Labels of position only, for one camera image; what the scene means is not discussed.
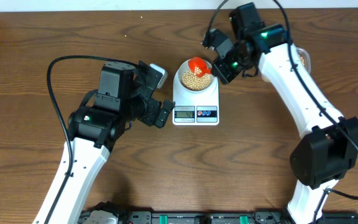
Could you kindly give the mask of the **clear plastic container of beans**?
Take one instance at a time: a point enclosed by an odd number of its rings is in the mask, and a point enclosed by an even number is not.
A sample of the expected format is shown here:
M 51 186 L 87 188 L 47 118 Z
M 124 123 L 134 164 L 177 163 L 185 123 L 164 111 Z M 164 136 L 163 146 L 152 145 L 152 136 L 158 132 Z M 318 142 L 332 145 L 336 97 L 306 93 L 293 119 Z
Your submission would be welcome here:
M 303 48 L 297 47 L 296 49 L 303 66 L 306 68 L 308 73 L 311 73 L 311 59 L 309 53 Z

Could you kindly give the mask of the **grey bowl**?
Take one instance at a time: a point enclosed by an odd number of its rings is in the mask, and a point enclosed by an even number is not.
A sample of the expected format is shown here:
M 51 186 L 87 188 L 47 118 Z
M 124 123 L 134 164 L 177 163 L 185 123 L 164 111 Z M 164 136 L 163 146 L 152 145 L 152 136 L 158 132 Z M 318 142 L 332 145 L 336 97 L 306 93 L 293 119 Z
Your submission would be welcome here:
M 188 61 L 183 63 L 183 65 L 181 65 L 179 72 L 178 72 L 178 77 L 179 77 L 179 81 L 180 83 L 188 90 L 191 91 L 202 91 L 207 89 L 213 82 L 214 77 L 213 75 L 210 74 L 206 74 L 205 76 L 203 76 L 202 78 L 198 78 L 190 69 L 188 66 Z M 208 67 L 211 69 L 212 66 L 206 61 Z

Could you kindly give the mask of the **red measuring scoop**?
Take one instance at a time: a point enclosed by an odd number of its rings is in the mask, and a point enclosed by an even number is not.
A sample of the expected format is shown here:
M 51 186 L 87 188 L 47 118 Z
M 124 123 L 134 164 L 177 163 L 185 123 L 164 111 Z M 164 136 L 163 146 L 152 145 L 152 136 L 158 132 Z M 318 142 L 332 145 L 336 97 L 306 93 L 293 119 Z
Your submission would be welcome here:
M 202 78 L 206 74 L 211 73 L 211 69 L 208 67 L 206 61 L 199 57 L 189 59 L 188 66 L 198 78 Z

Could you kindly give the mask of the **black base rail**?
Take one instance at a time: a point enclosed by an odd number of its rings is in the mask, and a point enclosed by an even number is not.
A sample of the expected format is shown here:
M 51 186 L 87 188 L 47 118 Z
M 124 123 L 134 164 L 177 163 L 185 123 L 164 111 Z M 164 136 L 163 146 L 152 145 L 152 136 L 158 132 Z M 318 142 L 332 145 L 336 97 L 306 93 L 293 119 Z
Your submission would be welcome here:
M 112 202 L 100 202 L 82 212 L 80 224 L 254 224 L 293 223 L 287 212 L 262 210 L 246 213 L 186 213 L 155 212 L 148 208 L 121 207 Z

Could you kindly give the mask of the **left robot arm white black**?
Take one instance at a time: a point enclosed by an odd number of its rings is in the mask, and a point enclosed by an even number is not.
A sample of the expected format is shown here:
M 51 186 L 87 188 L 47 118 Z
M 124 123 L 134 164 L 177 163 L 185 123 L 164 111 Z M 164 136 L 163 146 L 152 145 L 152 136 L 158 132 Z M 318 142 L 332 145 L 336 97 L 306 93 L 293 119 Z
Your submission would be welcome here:
M 167 76 L 156 64 L 105 62 L 98 89 L 89 91 L 63 124 L 62 159 L 35 223 L 76 223 L 96 176 L 130 123 L 165 126 L 175 104 L 152 95 Z

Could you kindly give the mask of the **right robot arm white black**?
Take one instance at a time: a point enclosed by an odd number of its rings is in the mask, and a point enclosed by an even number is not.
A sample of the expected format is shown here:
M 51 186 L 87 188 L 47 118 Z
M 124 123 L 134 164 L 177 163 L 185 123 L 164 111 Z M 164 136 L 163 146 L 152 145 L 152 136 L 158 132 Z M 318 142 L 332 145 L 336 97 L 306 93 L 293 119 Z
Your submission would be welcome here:
M 334 186 L 356 164 L 358 119 L 345 118 L 323 95 L 302 64 L 287 25 L 265 25 L 255 5 L 230 12 L 236 41 L 209 29 L 205 46 L 217 52 L 212 73 L 223 84 L 255 69 L 276 89 L 300 135 L 290 156 L 297 183 L 279 223 L 358 223 L 356 213 L 324 213 Z

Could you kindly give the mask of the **white digital kitchen scale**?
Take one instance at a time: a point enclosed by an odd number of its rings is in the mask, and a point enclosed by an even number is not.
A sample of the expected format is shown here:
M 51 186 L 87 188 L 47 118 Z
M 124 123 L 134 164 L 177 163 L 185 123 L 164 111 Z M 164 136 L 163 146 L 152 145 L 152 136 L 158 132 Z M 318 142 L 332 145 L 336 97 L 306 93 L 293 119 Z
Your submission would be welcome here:
M 172 123 L 177 126 L 216 126 L 219 124 L 219 80 L 209 75 L 207 87 L 190 89 L 183 82 L 189 74 L 190 59 L 181 64 L 173 79 L 173 100 L 175 108 Z

